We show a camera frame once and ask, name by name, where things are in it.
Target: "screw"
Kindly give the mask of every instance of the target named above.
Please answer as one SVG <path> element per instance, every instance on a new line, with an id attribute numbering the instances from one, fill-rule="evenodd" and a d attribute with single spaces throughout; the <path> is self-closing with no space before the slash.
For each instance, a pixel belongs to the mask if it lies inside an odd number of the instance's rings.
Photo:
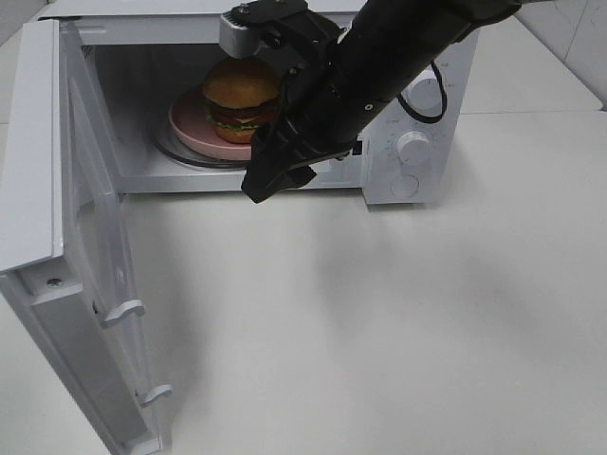
<path id="1" fill-rule="evenodd" d="M 64 281 L 59 278 L 51 278 L 46 282 L 46 286 L 50 287 L 51 289 L 57 289 L 58 287 L 61 287 L 63 285 Z"/>

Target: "burger patty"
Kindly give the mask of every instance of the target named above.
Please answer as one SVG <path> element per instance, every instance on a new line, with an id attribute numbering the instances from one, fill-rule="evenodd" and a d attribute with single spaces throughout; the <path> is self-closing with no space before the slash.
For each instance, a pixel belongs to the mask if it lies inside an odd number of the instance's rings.
<path id="1" fill-rule="evenodd" d="M 265 103 L 257 106 L 257 107 L 247 107 L 243 109 L 230 109 L 229 107 L 223 107 L 219 104 L 212 102 L 211 100 L 207 100 L 210 107 L 210 113 L 213 118 L 260 118 L 266 114 L 274 114 L 276 115 L 279 106 L 278 97 L 266 101 Z"/>

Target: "white tile wall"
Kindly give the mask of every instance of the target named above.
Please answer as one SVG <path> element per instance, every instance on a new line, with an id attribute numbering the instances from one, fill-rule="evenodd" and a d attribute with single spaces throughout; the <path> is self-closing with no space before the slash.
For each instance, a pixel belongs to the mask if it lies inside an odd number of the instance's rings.
<path id="1" fill-rule="evenodd" d="M 589 0 L 565 63 L 607 106 L 607 0 Z"/>
<path id="2" fill-rule="evenodd" d="M 0 0 L 0 45 L 46 5 L 46 0 Z"/>
<path id="3" fill-rule="evenodd" d="M 556 0 L 526 5 L 518 17 L 564 61 L 587 3 L 588 0 Z"/>
<path id="4" fill-rule="evenodd" d="M 518 17 L 607 105 L 607 0 L 526 5 Z"/>

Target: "pink plate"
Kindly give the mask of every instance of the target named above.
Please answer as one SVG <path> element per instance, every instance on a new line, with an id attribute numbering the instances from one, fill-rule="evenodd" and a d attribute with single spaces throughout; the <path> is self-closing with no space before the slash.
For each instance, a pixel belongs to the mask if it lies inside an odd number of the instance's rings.
<path id="1" fill-rule="evenodd" d="M 217 135 L 207 120 L 200 87 L 184 93 L 171 106 L 169 121 L 187 147 L 201 155 L 232 161 L 250 160 L 250 145 L 232 144 Z"/>

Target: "black cable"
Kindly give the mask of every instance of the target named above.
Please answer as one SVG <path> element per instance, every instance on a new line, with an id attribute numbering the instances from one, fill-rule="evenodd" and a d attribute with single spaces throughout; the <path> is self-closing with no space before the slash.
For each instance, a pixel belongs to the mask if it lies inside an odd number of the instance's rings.
<path id="1" fill-rule="evenodd" d="M 445 90 L 445 83 L 443 81 L 443 75 L 440 74 L 440 70 L 438 69 L 438 66 L 436 66 L 435 62 L 431 63 L 431 67 L 432 67 L 432 71 L 434 72 L 434 76 L 436 76 L 436 80 L 438 81 L 438 86 L 440 88 L 440 97 L 441 97 L 441 100 L 443 103 L 441 113 L 438 116 L 435 116 L 435 117 L 424 116 L 424 115 L 418 113 L 417 111 L 415 111 L 413 109 L 413 107 L 411 107 L 409 105 L 409 103 L 405 100 L 405 97 L 403 97 L 402 94 L 399 94 L 397 97 L 398 102 L 400 103 L 400 105 L 402 106 L 402 108 L 405 110 L 405 112 L 407 114 L 409 114 L 411 117 L 413 117 L 417 121 L 421 121 L 422 123 L 428 123 L 430 125 L 438 123 L 440 120 L 442 120 L 443 117 L 445 116 L 445 114 L 447 113 L 447 107 L 449 106 L 449 98 L 447 97 L 447 90 Z"/>

